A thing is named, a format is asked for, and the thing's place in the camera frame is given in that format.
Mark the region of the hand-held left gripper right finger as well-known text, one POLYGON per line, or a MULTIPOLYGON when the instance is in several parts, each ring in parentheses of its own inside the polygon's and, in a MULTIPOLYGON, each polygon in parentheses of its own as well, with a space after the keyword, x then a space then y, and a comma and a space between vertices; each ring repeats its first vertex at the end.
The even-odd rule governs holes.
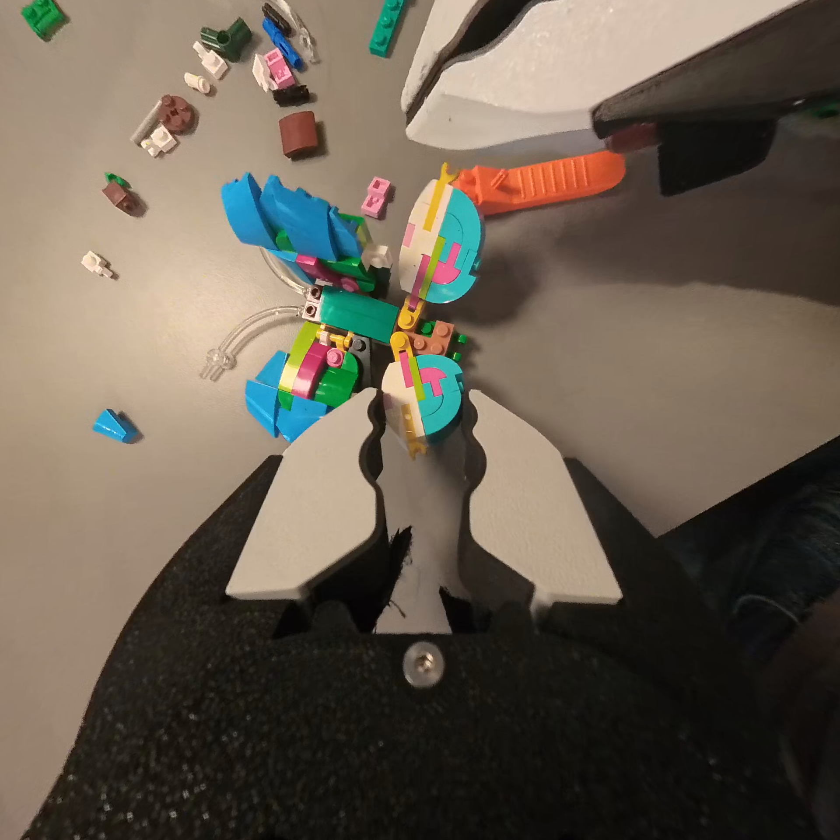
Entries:
POLYGON ((469 391, 459 578, 475 607, 614 605, 622 591, 560 451, 469 391))

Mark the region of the grey lego bar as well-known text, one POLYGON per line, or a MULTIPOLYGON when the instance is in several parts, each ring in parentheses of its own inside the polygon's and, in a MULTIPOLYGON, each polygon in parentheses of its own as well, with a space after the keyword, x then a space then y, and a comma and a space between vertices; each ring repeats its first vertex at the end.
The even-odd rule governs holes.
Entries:
POLYGON ((141 146, 142 142, 147 139, 152 131, 159 125, 159 111, 161 109, 161 105, 162 100, 159 99, 149 113, 143 118, 140 126, 132 132, 130 141, 133 144, 141 146))

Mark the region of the orange brick separator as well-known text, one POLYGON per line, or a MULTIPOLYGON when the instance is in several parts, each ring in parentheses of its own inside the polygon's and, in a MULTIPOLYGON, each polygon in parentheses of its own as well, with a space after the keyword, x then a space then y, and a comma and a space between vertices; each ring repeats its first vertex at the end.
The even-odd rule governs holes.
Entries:
POLYGON ((625 176, 625 159, 608 150, 511 169, 477 165, 454 187, 485 216, 563 203, 613 189, 625 176))

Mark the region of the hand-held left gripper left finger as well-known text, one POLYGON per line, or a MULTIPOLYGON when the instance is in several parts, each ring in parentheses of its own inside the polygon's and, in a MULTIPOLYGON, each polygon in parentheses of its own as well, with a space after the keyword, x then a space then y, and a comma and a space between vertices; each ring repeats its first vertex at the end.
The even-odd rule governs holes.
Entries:
POLYGON ((373 387, 291 444, 227 583, 242 601, 303 601, 384 537, 382 393, 373 387))

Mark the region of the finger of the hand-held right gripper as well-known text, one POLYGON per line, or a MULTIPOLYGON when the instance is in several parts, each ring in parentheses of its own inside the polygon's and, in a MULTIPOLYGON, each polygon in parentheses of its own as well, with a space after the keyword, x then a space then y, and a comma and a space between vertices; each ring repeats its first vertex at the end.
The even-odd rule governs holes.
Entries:
POLYGON ((838 139, 839 2, 799 2, 601 102, 596 135, 616 152, 658 147, 675 196, 762 163, 779 123, 838 139))
POLYGON ((402 92, 406 136, 444 151, 543 137, 596 150, 601 102, 797 5, 434 2, 402 92))

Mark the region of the pink and white lego brick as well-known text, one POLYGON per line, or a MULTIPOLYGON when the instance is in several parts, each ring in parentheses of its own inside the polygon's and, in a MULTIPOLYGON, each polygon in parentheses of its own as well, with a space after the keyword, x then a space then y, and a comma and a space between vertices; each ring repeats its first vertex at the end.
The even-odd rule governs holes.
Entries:
POLYGON ((252 73, 265 92, 291 88, 297 85, 291 68, 278 48, 266 54, 255 53, 252 73))

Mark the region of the dark green lego piece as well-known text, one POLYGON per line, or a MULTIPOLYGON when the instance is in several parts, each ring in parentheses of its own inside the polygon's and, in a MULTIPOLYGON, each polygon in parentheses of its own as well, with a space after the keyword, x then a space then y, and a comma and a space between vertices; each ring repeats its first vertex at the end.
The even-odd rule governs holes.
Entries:
POLYGON ((199 39, 203 46, 226 61, 239 62, 249 46, 253 33, 242 17, 224 29, 202 27, 199 39))

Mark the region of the green lego brick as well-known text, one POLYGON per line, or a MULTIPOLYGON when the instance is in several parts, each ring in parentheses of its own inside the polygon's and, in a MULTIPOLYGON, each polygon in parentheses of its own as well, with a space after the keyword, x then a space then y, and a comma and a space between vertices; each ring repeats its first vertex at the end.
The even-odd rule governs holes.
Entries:
POLYGON ((27 26, 46 43, 68 23, 68 17, 55 1, 32 1, 22 7, 20 13, 27 26))

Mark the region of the blue lego piece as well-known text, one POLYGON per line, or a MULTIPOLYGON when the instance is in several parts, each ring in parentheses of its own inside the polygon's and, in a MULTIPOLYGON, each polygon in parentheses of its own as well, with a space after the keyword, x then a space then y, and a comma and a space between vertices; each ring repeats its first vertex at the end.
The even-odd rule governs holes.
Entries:
POLYGON ((266 31, 270 42, 279 50, 286 63, 295 70, 302 70, 304 67, 303 59, 282 34, 280 28, 266 16, 263 17, 262 27, 266 31))

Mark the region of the dark red curved lego brick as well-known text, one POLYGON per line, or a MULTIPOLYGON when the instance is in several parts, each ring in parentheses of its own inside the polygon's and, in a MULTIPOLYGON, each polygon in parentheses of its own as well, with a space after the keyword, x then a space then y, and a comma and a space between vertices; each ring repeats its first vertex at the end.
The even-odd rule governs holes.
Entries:
POLYGON ((311 110, 293 112, 278 122, 282 153, 290 160, 305 159, 322 151, 322 132, 311 110))

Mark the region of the brown lego piece green leaf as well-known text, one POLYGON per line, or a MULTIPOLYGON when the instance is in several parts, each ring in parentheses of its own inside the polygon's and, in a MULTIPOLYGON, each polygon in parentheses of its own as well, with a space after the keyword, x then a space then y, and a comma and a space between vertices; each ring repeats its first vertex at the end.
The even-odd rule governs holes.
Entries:
POLYGON ((105 172, 105 185, 101 192, 121 212, 131 217, 142 217, 147 211, 147 205, 120 175, 105 172))

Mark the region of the brown round lego plate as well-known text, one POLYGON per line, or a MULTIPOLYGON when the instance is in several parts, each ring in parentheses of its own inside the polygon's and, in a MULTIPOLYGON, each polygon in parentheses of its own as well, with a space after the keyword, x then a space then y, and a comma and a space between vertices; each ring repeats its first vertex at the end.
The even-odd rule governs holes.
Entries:
POLYGON ((196 114, 192 105, 183 97, 164 94, 157 110, 157 119, 169 133, 184 134, 193 130, 196 114))

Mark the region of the teal lego plate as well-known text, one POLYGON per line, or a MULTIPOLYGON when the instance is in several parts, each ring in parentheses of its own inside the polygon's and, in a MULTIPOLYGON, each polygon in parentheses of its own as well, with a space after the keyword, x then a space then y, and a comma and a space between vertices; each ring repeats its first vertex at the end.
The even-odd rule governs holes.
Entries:
POLYGON ((402 21, 408 1, 384 1, 369 43, 373 56, 386 58, 391 54, 392 42, 402 21))

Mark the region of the person's leg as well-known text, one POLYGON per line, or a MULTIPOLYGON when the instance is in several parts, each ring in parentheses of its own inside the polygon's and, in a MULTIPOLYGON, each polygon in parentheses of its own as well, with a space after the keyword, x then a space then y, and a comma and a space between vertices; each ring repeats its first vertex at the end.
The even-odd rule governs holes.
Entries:
POLYGON ((748 661, 795 789, 838 838, 838 438, 660 541, 748 661))

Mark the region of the colourful lego model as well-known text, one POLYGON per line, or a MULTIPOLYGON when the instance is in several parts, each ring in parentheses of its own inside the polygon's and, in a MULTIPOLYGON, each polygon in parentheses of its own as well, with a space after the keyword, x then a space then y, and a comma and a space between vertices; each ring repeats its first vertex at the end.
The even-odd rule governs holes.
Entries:
POLYGON ((477 281, 485 225, 447 164, 409 214, 398 259, 376 245, 361 216, 276 176, 259 185, 244 174, 223 185, 225 216, 236 238, 256 247, 301 301, 242 321, 206 354, 200 377, 216 382, 234 369, 257 327, 291 314, 301 327, 246 384, 248 411, 273 438, 293 443, 349 401, 373 377, 363 356, 373 345, 392 356, 381 375, 386 421, 411 457, 424 455, 459 423, 465 336, 427 308, 457 301, 477 281))

